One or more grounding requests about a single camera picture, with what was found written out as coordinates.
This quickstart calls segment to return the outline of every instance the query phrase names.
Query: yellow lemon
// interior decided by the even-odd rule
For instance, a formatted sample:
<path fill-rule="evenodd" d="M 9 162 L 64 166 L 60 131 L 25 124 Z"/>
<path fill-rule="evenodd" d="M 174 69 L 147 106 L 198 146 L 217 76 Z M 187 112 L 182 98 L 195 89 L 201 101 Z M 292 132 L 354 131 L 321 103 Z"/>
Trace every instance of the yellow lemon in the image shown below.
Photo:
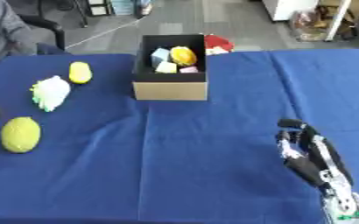
<path fill-rule="evenodd" d="M 76 61 L 69 67 L 69 80 L 76 84 L 85 84 L 92 79 L 92 72 L 85 62 Z"/>
<path fill-rule="evenodd" d="M 176 46 L 170 51 L 172 61 L 182 67 L 190 67 L 197 62 L 196 54 L 185 46 Z"/>
<path fill-rule="evenodd" d="M 31 151 L 39 142 L 40 127 L 30 117 L 17 117 L 8 121 L 1 129 L 3 147 L 11 152 Z"/>

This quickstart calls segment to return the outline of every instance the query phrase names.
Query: white cable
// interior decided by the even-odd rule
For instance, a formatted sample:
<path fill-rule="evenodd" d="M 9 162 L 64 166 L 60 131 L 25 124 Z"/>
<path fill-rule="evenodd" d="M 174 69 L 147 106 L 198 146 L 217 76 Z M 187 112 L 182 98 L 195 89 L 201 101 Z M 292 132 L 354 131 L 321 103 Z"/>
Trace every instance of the white cable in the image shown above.
<path fill-rule="evenodd" d="M 130 22 L 130 23 L 128 23 L 128 24 L 120 25 L 120 26 L 118 26 L 117 28 L 114 28 L 114 29 L 111 29 L 111 30 L 108 30 L 108 31 L 103 31 L 103 32 L 101 32 L 101 33 L 98 33 L 98 34 L 96 34 L 96 35 L 90 37 L 90 38 L 86 38 L 86 39 L 83 39 L 83 40 L 80 41 L 80 42 L 71 44 L 71 45 L 67 46 L 65 49 L 69 49 L 69 48 L 72 48 L 72 47 L 74 47 L 74 46 L 79 46 L 79 45 L 81 45 L 81 44 L 83 44 L 83 43 L 85 43 L 85 42 L 88 42 L 88 41 L 93 40 L 93 39 L 100 38 L 101 36 L 104 36 L 104 35 L 109 34 L 109 33 L 111 33 L 111 32 L 116 32 L 117 30 L 119 30 L 119 29 L 121 29 L 121 28 L 124 28 L 124 27 L 126 27 L 126 26 L 130 26 L 130 25 L 137 24 L 138 22 L 140 22 L 140 21 L 143 20 L 144 18 L 145 18 L 145 17 L 142 17 L 142 18 L 140 18 L 140 19 L 138 19 L 138 20 L 136 20 L 136 21 Z"/>

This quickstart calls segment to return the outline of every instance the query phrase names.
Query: box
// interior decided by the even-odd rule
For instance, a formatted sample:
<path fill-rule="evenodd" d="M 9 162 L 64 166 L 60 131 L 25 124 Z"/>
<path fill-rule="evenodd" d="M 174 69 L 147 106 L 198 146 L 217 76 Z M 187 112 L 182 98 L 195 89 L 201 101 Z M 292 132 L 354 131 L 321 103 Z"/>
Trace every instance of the box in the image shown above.
<path fill-rule="evenodd" d="M 151 55 L 162 47 L 187 46 L 197 56 L 198 73 L 155 73 Z M 133 88 L 137 100 L 206 101 L 208 78 L 204 35 L 143 36 L 134 66 Z"/>

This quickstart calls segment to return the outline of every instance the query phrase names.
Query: tennis ball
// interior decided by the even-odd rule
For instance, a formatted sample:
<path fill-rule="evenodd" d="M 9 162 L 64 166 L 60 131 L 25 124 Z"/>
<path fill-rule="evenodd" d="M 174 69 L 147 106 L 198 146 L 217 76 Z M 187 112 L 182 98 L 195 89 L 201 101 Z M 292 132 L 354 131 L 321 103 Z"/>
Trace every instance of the tennis ball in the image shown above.
<path fill-rule="evenodd" d="M 3 147 L 11 152 L 31 151 L 40 139 L 40 127 L 30 117 L 17 117 L 8 121 L 1 130 Z"/>
<path fill-rule="evenodd" d="M 85 62 L 76 61 L 69 67 L 69 80 L 76 84 L 85 84 L 92 79 L 92 72 Z"/>

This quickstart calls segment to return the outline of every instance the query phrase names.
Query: table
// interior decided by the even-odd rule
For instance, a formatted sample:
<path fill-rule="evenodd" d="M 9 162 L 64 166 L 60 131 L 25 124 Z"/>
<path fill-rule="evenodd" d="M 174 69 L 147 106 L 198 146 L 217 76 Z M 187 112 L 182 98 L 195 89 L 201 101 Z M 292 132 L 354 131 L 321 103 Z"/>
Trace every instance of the table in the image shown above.
<path fill-rule="evenodd" d="M 37 110 L 28 87 L 75 60 L 90 63 L 92 82 L 55 112 Z M 359 192 L 359 50 L 208 57 L 209 101 L 135 101 L 132 63 L 90 55 L 0 64 L 0 127 L 32 116 L 43 129 L 31 153 L 0 151 L 0 220 L 320 223 L 317 192 L 279 157 L 281 117 L 328 137 Z"/>

